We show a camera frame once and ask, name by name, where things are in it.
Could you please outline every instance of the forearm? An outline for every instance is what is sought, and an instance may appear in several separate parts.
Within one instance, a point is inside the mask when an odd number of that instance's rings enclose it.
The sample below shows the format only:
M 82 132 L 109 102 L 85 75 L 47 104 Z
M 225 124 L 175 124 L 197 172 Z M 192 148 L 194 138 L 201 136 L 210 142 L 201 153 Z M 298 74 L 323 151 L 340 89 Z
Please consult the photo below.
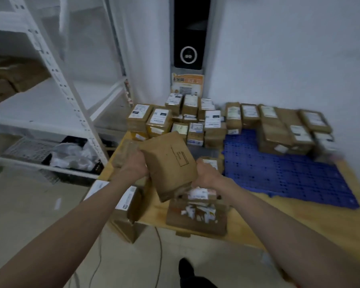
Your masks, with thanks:
M 0 269 L 0 287 L 62 287 L 133 182 L 129 174 L 120 172 L 32 240 Z

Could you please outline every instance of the white wall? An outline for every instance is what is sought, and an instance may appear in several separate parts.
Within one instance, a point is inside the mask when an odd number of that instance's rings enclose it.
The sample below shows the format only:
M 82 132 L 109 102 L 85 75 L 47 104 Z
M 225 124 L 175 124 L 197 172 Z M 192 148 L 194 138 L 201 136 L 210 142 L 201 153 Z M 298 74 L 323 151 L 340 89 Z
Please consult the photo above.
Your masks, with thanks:
M 206 93 L 322 111 L 360 178 L 360 0 L 218 0 Z

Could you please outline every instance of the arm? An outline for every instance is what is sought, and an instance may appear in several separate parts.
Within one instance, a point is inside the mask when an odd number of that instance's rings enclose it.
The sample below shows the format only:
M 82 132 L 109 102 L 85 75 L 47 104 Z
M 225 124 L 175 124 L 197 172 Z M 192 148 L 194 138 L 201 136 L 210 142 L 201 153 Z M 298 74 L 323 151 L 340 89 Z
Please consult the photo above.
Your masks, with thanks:
M 360 287 L 360 263 L 299 223 L 197 161 L 193 187 L 215 189 L 240 213 L 274 260 L 303 287 Z
M 111 182 L 47 228 L 0 269 L 1 287 L 63 287 L 125 191 L 148 174 L 141 151 Z

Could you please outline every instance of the white metal shelving unit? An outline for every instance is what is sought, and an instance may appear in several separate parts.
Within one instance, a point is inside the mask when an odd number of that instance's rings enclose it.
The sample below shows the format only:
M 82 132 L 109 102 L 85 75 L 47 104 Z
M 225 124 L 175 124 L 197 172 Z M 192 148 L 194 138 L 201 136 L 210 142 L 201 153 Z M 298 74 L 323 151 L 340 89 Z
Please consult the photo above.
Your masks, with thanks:
M 56 10 L 59 5 L 56 0 L 50 0 L 49 4 L 38 0 L 8 1 L 13 11 L 0 11 L 0 31 L 26 33 L 52 77 L 26 92 L 17 93 L 1 102 L 0 125 L 86 138 L 105 165 L 108 162 L 108 156 L 94 127 L 94 122 L 112 102 L 121 95 L 129 94 L 129 83 L 121 54 L 123 51 L 125 52 L 125 48 L 116 48 L 122 68 L 122 78 L 118 81 L 107 84 L 72 80 L 40 19 L 40 15 L 50 17 L 59 14 Z M 70 4 L 70 10 L 83 10 L 107 6 L 107 4 L 109 5 L 108 0 L 102 0 L 100 3 L 99 0 L 76 0 Z M 115 21 L 110 9 L 105 9 L 110 27 L 113 27 Z M 115 45 L 119 47 L 116 37 L 117 30 L 112 29 Z M 84 172 L 8 158 L 2 153 L 0 153 L 0 160 L 83 177 L 96 177 Z

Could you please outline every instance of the wooden table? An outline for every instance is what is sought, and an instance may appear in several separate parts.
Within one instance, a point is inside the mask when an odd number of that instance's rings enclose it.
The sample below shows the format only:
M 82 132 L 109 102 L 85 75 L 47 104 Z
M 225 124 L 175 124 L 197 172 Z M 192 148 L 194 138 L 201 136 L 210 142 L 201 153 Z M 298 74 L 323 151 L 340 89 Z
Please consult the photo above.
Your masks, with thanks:
M 123 140 L 125 139 L 131 139 L 130 132 L 126 133 Z M 100 180 L 107 181 L 111 176 L 113 172 L 111 161 L 115 153 L 100 174 Z M 337 167 L 360 204 L 360 182 L 352 169 L 345 161 L 339 162 Z M 151 186 L 150 181 L 145 188 L 146 196 L 143 200 L 141 217 L 138 220 L 139 223 L 265 249 L 248 224 L 233 208 L 228 213 L 227 234 L 224 237 L 194 232 L 165 224 L 169 201 L 164 203 L 159 201 L 157 192 Z M 327 237 L 360 260 L 360 208 L 351 210 L 292 198 L 277 196 L 269 198 L 266 194 L 262 193 L 253 194 Z

